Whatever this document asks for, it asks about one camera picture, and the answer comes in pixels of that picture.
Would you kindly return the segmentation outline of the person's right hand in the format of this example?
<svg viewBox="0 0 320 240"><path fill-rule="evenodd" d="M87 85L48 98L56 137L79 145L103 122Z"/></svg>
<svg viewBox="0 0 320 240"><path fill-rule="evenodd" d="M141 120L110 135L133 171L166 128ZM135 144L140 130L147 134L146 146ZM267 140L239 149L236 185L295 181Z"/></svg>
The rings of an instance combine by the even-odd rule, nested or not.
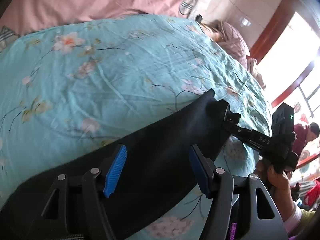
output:
<svg viewBox="0 0 320 240"><path fill-rule="evenodd" d="M277 206L284 207L287 204L292 204L289 180L284 172L278 174L273 165L268 164L265 160L260 160L256 164L254 173L264 183L269 182L271 184L273 189L270 195Z"/></svg>

